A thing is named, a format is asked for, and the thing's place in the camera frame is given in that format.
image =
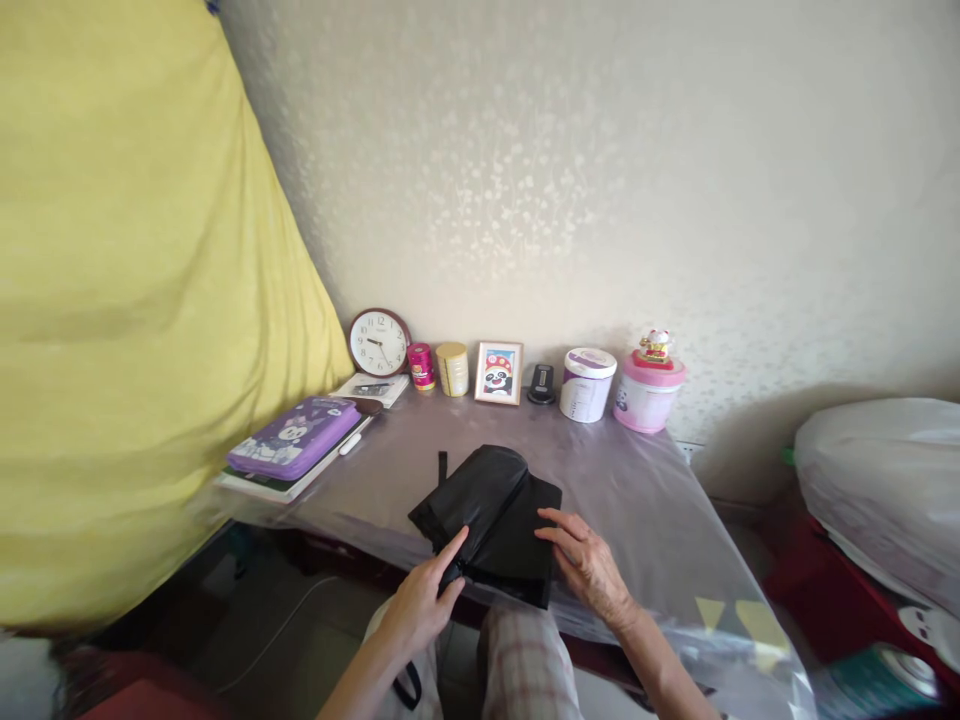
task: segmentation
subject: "pink lid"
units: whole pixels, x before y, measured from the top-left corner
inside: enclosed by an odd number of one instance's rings
[[[632,380],[642,382],[651,387],[677,387],[683,385],[687,379],[687,366],[676,358],[673,360],[673,369],[664,370],[662,368],[642,367],[635,365],[633,356],[629,356],[623,363],[623,373]]]

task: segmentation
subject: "wall clock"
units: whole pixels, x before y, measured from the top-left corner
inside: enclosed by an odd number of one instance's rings
[[[350,325],[353,364],[374,377],[390,377],[407,366],[410,331],[396,313],[383,308],[364,310]]]

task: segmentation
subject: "picture frame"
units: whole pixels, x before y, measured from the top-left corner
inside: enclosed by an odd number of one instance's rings
[[[519,405],[523,385],[523,343],[481,341],[476,383],[474,400]]]

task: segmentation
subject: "yellow curtain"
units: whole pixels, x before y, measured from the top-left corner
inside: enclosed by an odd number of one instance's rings
[[[0,625],[130,609],[229,448],[351,373],[219,20],[0,9]]]

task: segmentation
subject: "black bag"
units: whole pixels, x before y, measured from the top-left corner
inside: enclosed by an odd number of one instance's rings
[[[523,457],[509,448],[483,445],[470,454],[408,516],[439,553],[464,525],[463,547],[444,574],[442,587],[461,574],[524,602],[546,609],[550,602],[552,543],[534,536],[555,527],[537,508],[560,508],[560,488],[530,474]]]

